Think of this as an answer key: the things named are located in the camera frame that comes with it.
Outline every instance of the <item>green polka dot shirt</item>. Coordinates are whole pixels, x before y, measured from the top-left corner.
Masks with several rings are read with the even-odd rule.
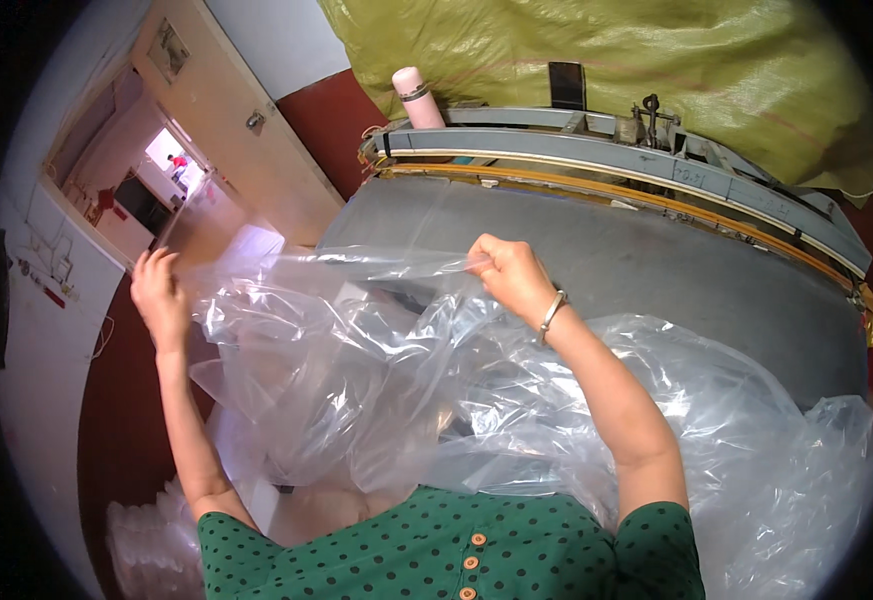
[[[654,502],[615,537],[573,498],[420,486],[406,502],[282,548],[221,512],[198,524],[207,597],[529,600],[704,597],[686,509]]]

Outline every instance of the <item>black phone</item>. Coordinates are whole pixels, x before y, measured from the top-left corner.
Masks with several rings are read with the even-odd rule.
[[[570,111],[586,110],[583,65],[578,62],[550,63],[550,106]]]

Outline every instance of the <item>yellow strip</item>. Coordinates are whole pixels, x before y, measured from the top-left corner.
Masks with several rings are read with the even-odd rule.
[[[452,156],[458,157],[458,156],[460,156],[460,150],[441,149],[441,148],[434,148],[434,149],[428,148],[426,150],[411,150],[411,149],[410,150],[391,150],[390,153],[394,157],[411,157],[412,155],[413,156],[421,155],[421,156],[427,156],[427,157],[439,157],[439,156],[440,157],[443,157],[443,156],[444,157],[452,157]],[[383,150],[379,151],[379,155],[382,157],[386,156],[386,154]],[[704,200],[706,199],[707,201],[710,201],[710,202],[715,203],[715,204],[724,205],[725,207],[728,206],[729,208],[731,208],[733,210],[738,210],[738,211],[746,213],[752,217],[756,217],[757,219],[760,219],[761,221],[766,221],[766,222],[770,223],[771,225],[773,224],[774,226],[777,226],[779,229],[783,230],[787,234],[796,233],[796,229],[791,224],[789,224],[787,222],[785,223],[783,221],[780,221],[779,219],[776,219],[774,217],[770,217],[766,213],[760,212],[759,210],[754,210],[753,208],[750,208],[749,206],[745,206],[743,204],[740,204],[739,202],[732,201],[732,200],[727,199],[727,198],[723,198],[723,197],[719,196],[718,194],[714,194],[712,192],[707,192],[706,190],[702,190],[702,189],[699,189],[697,187],[693,187],[691,185],[687,186],[687,185],[680,183],[678,181],[674,182],[672,179],[669,180],[669,179],[665,179],[663,177],[662,178],[658,177],[658,176],[656,177],[655,175],[652,175],[652,174],[647,175],[646,173],[636,173],[633,171],[627,171],[625,169],[617,169],[615,167],[608,167],[605,165],[594,165],[593,163],[590,163],[590,162],[585,162],[585,161],[581,161],[581,160],[576,161],[576,160],[572,160],[569,158],[564,158],[564,159],[563,158],[554,158],[552,156],[545,157],[545,156],[536,155],[536,154],[532,155],[532,154],[527,154],[527,153],[523,153],[523,152],[514,152],[514,151],[510,152],[510,151],[505,151],[505,150],[502,150],[502,151],[501,150],[497,150],[497,151],[494,150],[493,152],[492,151],[484,151],[484,152],[483,151],[475,151],[475,152],[471,151],[470,152],[469,150],[467,150],[466,155],[467,155],[467,157],[470,157],[470,156],[474,157],[475,156],[475,157],[481,157],[481,158],[484,157],[486,159],[492,159],[492,158],[493,159],[496,159],[496,158],[497,159],[501,159],[501,158],[502,159],[505,159],[505,158],[506,159],[510,159],[510,158],[514,159],[515,158],[516,160],[521,160],[521,161],[524,160],[524,161],[533,161],[533,162],[543,162],[545,164],[553,164],[553,165],[558,165],[558,166],[571,167],[571,168],[575,168],[575,169],[583,169],[586,171],[595,171],[598,173],[607,173],[607,174],[611,174],[611,175],[613,174],[613,175],[617,175],[619,177],[621,177],[621,176],[624,178],[626,177],[627,179],[630,179],[630,180],[635,179],[639,182],[644,181],[648,184],[653,183],[653,184],[656,184],[657,186],[664,186],[664,187],[669,187],[672,189],[678,189],[680,191],[686,192],[687,194],[692,194],[694,196],[698,196],[699,198],[703,198]],[[405,166],[407,164],[417,164],[417,163],[403,163],[402,165],[397,165],[397,166]],[[494,168],[498,168],[498,167],[473,167],[473,168],[474,169],[476,169],[476,168],[494,169]],[[541,178],[540,176],[537,176],[537,177],[534,176],[533,179],[543,181],[543,178]],[[823,246],[822,244],[817,242],[815,239],[809,237],[805,233],[803,233],[801,235],[801,238],[804,238],[808,244],[816,247],[818,250],[820,250],[824,254],[835,259],[839,264],[843,265],[848,270],[850,270],[854,274],[856,274],[856,276],[858,278],[863,279],[863,277],[864,277],[863,271],[860,270],[860,268],[857,267],[856,265],[854,265],[852,262],[850,262],[846,257],[843,257],[841,254],[839,254],[838,252],[834,251],[831,248],[829,249],[828,247]]]
[[[512,178],[518,180],[533,180],[537,182],[546,182],[547,184],[556,184],[559,186],[570,186],[570,187],[578,187],[581,189],[585,189],[592,192],[601,192],[604,194],[614,194],[617,196],[622,196],[623,198],[632,198],[638,200],[640,202],[645,202],[648,204],[657,205],[658,207],[675,210],[677,212],[683,212],[688,215],[692,215],[699,219],[704,219],[711,223],[719,224],[720,226],[724,226],[729,230],[737,231],[740,234],[748,235],[754,239],[760,240],[760,242],[766,244],[766,246],[773,247],[779,252],[789,255],[790,257],[801,260],[808,265],[811,265],[816,270],[821,271],[826,274],[831,280],[837,282],[846,290],[852,289],[852,283],[849,279],[847,279],[842,274],[838,273],[835,269],[822,262],[818,258],[812,257],[809,254],[803,252],[801,249],[794,248],[785,242],[782,242],[775,237],[763,233],[762,231],[756,229],[754,226],[746,224],[745,222],[735,221],[733,219],[728,219],[721,215],[718,215],[714,212],[710,212],[709,210],[705,210],[703,208],[699,208],[692,205],[683,204],[682,202],[674,201],[673,199],[662,198],[660,196],[653,196],[652,194],[647,194],[646,192],[640,192],[637,190],[632,190],[622,186],[612,185],[611,183],[603,183],[602,181],[590,181],[585,179],[580,179],[572,176],[566,176],[562,174],[552,174],[552,173],[538,173],[534,171],[523,171],[521,169],[503,169],[500,167],[474,167],[468,165],[458,165],[458,164],[421,164],[421,163],[400,163],[391,165],[388,167],[381,167],[380,171],[391,171],[393,173],[413,173],[419,171],[434,171],[441,173],[463,173],[468,175],[486,175],[490,177],[502,177],[502,178]]]

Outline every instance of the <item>pink thermos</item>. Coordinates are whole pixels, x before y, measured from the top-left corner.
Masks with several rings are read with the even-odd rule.
[[[446,126],[418,68],[407,66],[393,73],[393,87],[400,95],[406,116],[414,129],[431,130]]]

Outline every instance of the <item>door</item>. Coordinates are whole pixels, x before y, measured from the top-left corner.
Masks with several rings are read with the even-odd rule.
[[[246,208],[289,244],[314,246],[343,199],[203,0],[154,0],[131,58]]]

